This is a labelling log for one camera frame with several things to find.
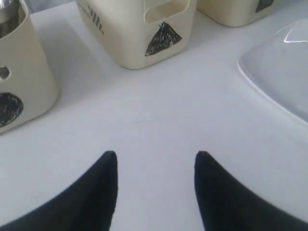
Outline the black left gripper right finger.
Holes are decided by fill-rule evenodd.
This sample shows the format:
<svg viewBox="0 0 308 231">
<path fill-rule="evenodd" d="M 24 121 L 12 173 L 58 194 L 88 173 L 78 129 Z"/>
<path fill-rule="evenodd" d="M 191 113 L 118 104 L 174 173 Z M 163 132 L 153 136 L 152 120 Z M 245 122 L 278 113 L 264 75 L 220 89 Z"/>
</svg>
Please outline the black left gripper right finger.
<svg viewBox="0 0 308 231">
<path fill-rule="evenodd" d="M 194 164 L 194 188 L 206 231 L 306 231 L 304 222 L 257 196 L 206 151 Z"/>
</svg>

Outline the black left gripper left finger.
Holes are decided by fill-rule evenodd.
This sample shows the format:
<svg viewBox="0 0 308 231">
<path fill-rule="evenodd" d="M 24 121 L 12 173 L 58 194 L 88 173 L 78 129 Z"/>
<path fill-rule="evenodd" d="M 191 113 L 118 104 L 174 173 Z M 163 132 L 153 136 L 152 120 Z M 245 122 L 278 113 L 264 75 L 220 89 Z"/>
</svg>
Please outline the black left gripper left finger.
<svg viewBox="0 0 308 231">
<path fill-rule="evenodd" d="M 2 231 L 108 231 L 118 196 L 118 162 L 106 151 L 72 185 Z"/>
</svg>

